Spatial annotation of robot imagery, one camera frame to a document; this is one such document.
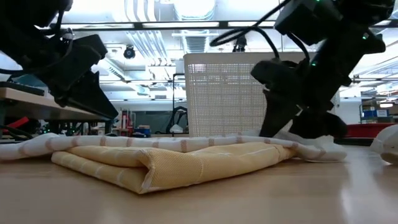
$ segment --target folded towel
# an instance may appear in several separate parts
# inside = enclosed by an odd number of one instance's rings
[[[338,162],[346,156],[343,151],[242,134],[150,139],[44,134],[0,145],[0,160],[51,153],[58,165],[138,194],[245,174],[293,156],[312,162]]]

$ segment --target yellow towel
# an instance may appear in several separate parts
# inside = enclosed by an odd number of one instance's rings
[[[77,146],[53,153],[58,165],[138,194],[246,174],[295,155],[280,145],[248,142],[182,153],[149,147]]]

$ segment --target white mesh panel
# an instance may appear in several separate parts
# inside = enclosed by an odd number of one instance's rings
[[[190,136],[261,129],[266,112],[263,86],[250,71],[272,53],[215,53],[184,56]],[[302,53],[280,53],[299,62]]]

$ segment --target table surface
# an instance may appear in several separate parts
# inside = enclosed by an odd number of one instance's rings
[[[346,150],[344,163],[290,160],[148,195],[44,160],[0,164],[0,223],[397,223],[398,167]]]
[[[0,98],[12,100],[7,106],[7,116],[33,119],[101,120],[104,117],[72,107],[62,108],[53,99],[26,93],[12,88],[0,88]]]

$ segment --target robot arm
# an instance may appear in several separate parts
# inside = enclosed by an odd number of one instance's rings
[[[35,75],[45,83],[55,102],[112,119],[118,112],[99,86],[99,73],[91,66],[105,57],[106,47],[98,35],[73,40],[71,30],[60,30],[63,13],[72,0],[0,0],[0,50],[23,70],[0,69],[11,78]],[[50,32],[47,27],[58,14]]]
[[[307,45],[323,43],[310,63],[303,60],[291,67],[272,60],[254,67],[252,76],[267,88],[267,113],[260,135],[272,137],[293,120],[290,132],[303,138],[344,136],[345,123],[328,112],[334,106],[331,99],[340,86],[351,84],[349,74],[363,55],[386,50],[382,36],[373,34],[369,27],[388,19],[393,7],[391,0],[287,3],[275,29]]]

